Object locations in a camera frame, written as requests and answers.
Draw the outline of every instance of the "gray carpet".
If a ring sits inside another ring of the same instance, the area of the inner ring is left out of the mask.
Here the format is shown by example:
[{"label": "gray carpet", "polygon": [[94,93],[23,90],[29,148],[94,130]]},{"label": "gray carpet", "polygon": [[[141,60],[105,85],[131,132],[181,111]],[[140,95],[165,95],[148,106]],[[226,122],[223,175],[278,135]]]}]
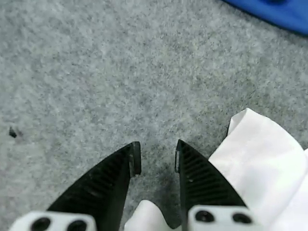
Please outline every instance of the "gray carpet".
[{"label": "gray carpet", "polygon": [[150,199],[175,227],[177,139],[209,156],[250,107],[307,148],[307,103],[308,39],[219,0],[2,0],[1,230],[135,140],[122,223]]}]

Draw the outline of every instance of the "blue object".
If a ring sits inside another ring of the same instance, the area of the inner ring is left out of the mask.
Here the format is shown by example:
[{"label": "blue object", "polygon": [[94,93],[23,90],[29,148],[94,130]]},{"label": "blue object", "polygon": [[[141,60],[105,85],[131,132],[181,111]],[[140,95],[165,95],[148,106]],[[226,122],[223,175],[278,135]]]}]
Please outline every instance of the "blue object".
[{"label": "blue object", "polygon": [[279,27],[308,35],[308,0],[223,0]]}]

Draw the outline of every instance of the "black plastic jaw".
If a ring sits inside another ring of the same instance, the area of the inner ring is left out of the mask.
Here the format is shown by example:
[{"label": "black plastic jaw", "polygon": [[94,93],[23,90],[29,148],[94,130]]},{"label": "black plastic jaw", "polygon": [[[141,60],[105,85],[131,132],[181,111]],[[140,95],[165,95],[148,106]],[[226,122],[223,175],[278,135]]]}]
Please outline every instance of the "black plastic jaw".
[{"label": "black plastic jaw", "polygon": [[132,142],[85,173],[48,210],[89,214],[97,231],[118,231],[129,180],[140,173],[140,143]]},{"label": "black plastic jaw", "polygon": [[180,174],[182,230],[194,205],[246,206],[223,175],[199,152],[182,140],[176,149],[175,170]]}]

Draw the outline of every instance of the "white cloth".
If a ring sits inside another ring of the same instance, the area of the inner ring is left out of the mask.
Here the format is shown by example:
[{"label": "white cloth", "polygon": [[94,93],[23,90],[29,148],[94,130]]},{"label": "white cloth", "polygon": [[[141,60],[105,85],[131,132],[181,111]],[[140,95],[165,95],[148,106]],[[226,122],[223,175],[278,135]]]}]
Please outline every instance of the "white cloth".
[{"label": "white cloth", "polygon": [[[209,161],[267,230],[308,231],[306,154],[277,123],[246,109],[232,117],[226,139]],[[151,222],[145,214],[151,214]],[[153,203],[143,201],[125,225],[125,230],[171,229],[159,209]]]}]

